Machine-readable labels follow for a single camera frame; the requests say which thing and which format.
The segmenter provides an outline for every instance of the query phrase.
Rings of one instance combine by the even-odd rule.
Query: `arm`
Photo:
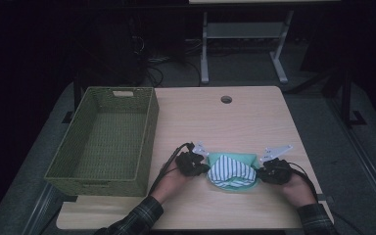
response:
[[[297,208],[305,234],[338,234],[325,209],[316,202],[309,186],[300,176],[293,173],[289,182],[283,185],[273,184],[272,187]]]
[[[184,176],[173,161],[168,168],[168,173],[151,195],[145,198],[127,217],[112,224],[109,228],[99,229],[95,235],[147,234],[164,213],[162,204],[177,194],[191,178]]]

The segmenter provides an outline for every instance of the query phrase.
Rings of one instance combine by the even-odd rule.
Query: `basket handle hole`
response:
[[[133,91],[113,91],[113,95],[116,97],[133,97]]]
[[[100,182],[100,183],[83,183],[82,186],[84,188],[91,188],[91,187],[96,187],[96,188],[109,188],[109,182]]]

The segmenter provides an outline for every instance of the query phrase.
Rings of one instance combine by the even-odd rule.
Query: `person's right hand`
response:
[[[151,196],[160,204],[163,204],[168,198],[174,196],[193,176],[185,176],[181,173],[175,160],[167,168],[167,173],[158,183]]]
[[[317,203],[307,183],[295,173],[292,173],[289,182],[283,185],[270,185],[283,194],[296,208]]]

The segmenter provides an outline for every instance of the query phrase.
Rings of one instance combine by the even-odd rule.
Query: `basket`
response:
[[[44,178],[67,195],[145,196],[158,114],[154,88],[89,87]]]

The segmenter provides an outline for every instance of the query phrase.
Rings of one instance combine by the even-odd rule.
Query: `black cable on floor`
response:
[[[154,64],[155,64],[155,66],[158,66],[158,65],[161,65],[161,64],[165,64],[165,63],[180,63],[180,64],[186,64],[186,65],[191,66],[192,68],[194,68],[194,70],[195,70],[196,73],[197,73],[198,80],[199,80],[199,82],[198,82],[198,86],[199,86],[199,87],[201,86],[201,73],[200,73],[200,71],[198,70],[198,68],[197,68],[194,64],[192,64],[192,63],[190,63],[190,62],[187,62],[187,61],[184,61],[184,62],[175,61],[175,60],[173,60],[173,59],[167,59],[167,60],[164,60],[164,61],[155,62]],[[148,68],[149,68],[149,69],[154,69],[154,70],[160,71],[159,69],[153,68],[152,66],[150,66],[150,67],[148,67]]]
[[[160,81],[157,81],[155,77],[148,70],[157,71],[161,75]],[[162,82],[164,80],[164,73],[161,70],[154,68],[154,67],[148,67],[148,70],[147,70],[147,76],[148,76],[148,79],[151,81],[152,86],[153,87],[162,86]]]
[[[330,210],[332,214],[334,214],[335,216],[337,216],[340,220],[342,220],[344,223],[346,223],[349,227],[351,227],[353,230],[355,230],[359,235],[364,235],[362,233],[361,230],[359,230],[359,228],[357,228],[355,225],[353,225],[351,222],[349,222],[346,218],[344,218],[343,216],[341,216],[340,214]]]

